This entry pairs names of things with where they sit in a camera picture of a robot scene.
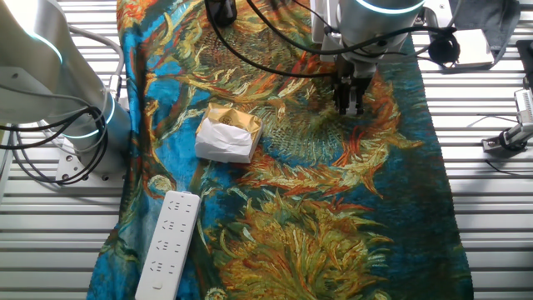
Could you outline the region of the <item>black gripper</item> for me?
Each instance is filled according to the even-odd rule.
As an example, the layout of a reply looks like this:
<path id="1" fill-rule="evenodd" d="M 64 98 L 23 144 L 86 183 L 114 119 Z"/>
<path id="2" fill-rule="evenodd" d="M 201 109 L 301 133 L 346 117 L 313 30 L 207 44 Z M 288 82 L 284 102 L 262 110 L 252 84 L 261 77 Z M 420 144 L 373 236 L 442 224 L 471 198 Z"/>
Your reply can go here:
<path id="1" fill-rule="evenodd" d="M 334 99 L 336 109 L 346 115 L 349 108 L 349 88 L 356 88 L 356 115 L 364 113 L 363 98 L 372 80 L 372 64 L 361 61 L 347 61 L 338 57 L 335 62 Z"/>

